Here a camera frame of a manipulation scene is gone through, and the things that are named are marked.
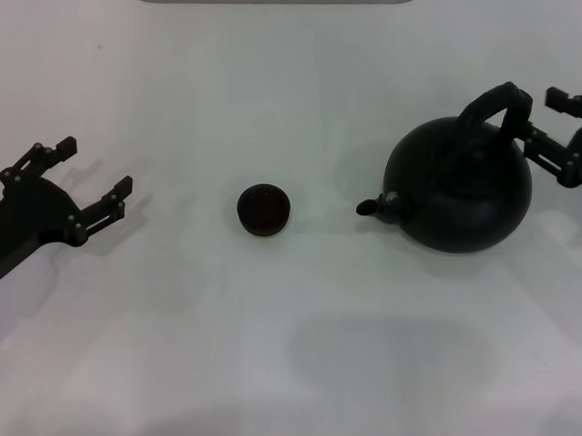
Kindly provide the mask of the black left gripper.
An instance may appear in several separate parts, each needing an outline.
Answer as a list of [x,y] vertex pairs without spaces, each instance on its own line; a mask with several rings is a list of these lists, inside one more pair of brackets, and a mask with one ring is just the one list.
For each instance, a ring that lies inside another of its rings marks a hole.
[[39,178],[74,156],[76,148],[77,140],[71,136],[55,148],[37,142],[19,161],[0,172],[1,182],[8,184],[0,201],[0,279],[45,244],[82,246],[91,236],[125,218],[125,199],[133,191],[131,177],[123,177],[101,199],[83,209],[56,184]]

